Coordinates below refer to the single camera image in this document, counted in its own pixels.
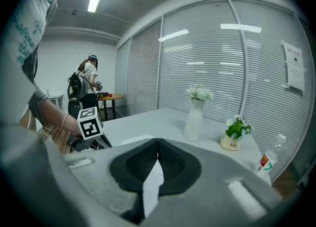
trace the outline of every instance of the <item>round wooden table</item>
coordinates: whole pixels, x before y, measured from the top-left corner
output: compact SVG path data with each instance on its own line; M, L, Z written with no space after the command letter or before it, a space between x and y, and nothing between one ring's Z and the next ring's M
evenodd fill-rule
M124 95L118 95L118 94L113 94L111 97L110 96L105 96L105 97L100 97L99 96L99 101L103 101L104 105L104 118L105 120L108 120L108 113L107 113L107 102L106 101L112 101L112 112L113 112L113 119L116 119L116 111L115 111L115 100L116 99L121 99L123 98Z

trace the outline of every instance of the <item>white t-shirt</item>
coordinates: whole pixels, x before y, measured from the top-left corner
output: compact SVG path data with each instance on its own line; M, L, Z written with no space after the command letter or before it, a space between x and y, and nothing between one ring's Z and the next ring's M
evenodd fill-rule
M91 63L89 62L86 62L85 65L84 65L84 70L83 70L83 74L84 74L84 77L90 81L90 76L91 75L95 75L97 77L98 75L98 71L97 71L97 68L92 65ZM86 85L87 87L87 94L94 94L95 92L92 90L89 82L87 82L85 79L83 80L84 81L84 84Z

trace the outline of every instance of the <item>hair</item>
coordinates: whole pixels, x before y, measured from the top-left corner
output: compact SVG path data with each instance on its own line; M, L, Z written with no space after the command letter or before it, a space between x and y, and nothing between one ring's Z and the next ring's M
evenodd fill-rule
M88 61L91 61L91 62L96 62L96 69L98 70L98 60L97 59L94 59L94 58L91 58L91 56L95 56L95 55L90 55L87 59L85 59L78 67L78 71L79 72L83 72L84 71L84 66L86 64L86 62Z

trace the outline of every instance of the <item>table leg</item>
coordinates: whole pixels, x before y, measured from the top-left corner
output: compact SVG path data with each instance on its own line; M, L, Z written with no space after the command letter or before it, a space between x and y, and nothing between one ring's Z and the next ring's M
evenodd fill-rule
M112 112L113 112L113 119L116 119L117 113L115 111L115 100L112 100Z
M103 101L103 106L104 106L104 119L105 121L107 121L108 120L107 101Z

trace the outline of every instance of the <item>black pants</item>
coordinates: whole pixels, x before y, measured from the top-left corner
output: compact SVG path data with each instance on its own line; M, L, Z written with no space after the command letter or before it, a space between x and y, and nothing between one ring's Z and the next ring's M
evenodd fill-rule
M83 109L97 107L98 100L96 94L86 94L80 99Z

